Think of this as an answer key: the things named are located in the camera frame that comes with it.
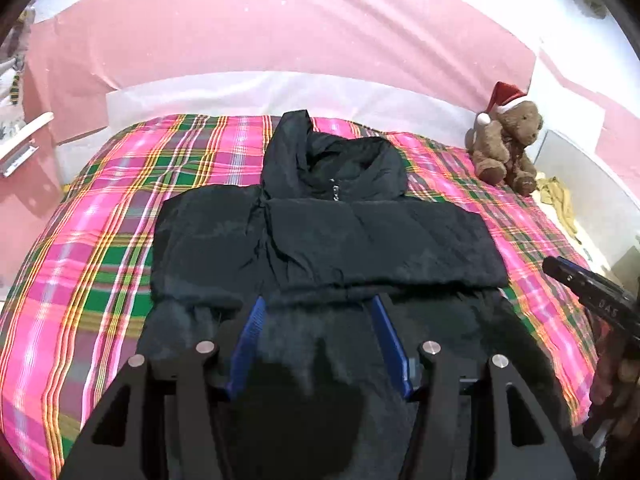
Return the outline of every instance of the bed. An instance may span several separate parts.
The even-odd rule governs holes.
[[[0,316],[0,428],[36,480],[55,478],[92,408],[134,354],[151,308],[152,232],[162,202],[207,184],[257,184],[278,117],[170,115],[114,136],[81,171],[25,259]],[[542,259],[584,261],[532,199],[475,179],[465,150],[315,118],[317,130],[384,136],[410,193],[482,215],[506,263],[504,295],[552,361],[574,425],[596,353],[583,310]]]

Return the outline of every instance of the yellow cloth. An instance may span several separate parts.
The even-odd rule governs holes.
[[[574,208],[571,206],[571,193],[556,177],[539,178],[538,189],[540,190],[540,200],[543,204],[550,204],[556,210],[558,220],[565,228],[569,236],[575,238],[578,229],[574,223]]]

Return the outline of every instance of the jacket hood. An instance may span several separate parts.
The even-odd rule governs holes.
[[[282,116],[264,154],[267,198],[392,200],[406,186],[402,157],[388,140],[315,132],[306,110]]]

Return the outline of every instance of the red santa hat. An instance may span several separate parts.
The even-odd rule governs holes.
[[[515,85],[498,81],[494,86],[494,92],[491,94],[485,112],[478,115],[478,123],[487,126],[491,122],[491,117],[489,117],[491,111],[503,114],[523,101],[527,101],[527,95],[522,90]]]

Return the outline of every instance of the teddy bear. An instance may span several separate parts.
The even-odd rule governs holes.
[[[487,111],[478,115],[470,149],[476,175],[492,186],[504,180],[516,193],[529,196],[536,189],[536,168],[524,148],[542,129],[538,108],[516,87],[499,82]]]

